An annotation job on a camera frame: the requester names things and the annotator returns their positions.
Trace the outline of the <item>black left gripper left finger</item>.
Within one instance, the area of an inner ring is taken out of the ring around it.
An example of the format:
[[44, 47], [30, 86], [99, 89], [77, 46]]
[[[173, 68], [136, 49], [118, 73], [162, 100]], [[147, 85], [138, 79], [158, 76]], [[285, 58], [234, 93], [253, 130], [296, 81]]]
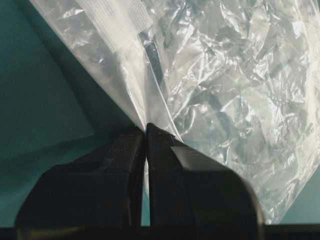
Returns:
[[138, 227], [142, 218], [145, 134], [120, 134], [70, 163], [44, 172], [23, 202], [17, 228]]

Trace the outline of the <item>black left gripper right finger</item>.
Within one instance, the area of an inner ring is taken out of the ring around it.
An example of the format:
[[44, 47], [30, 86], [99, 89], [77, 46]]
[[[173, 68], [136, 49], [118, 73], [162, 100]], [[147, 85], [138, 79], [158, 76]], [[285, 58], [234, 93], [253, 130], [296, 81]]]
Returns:
[[236, 172], [152, 123], [146, 140], [153, 226], [263, 225], [252, 187]]

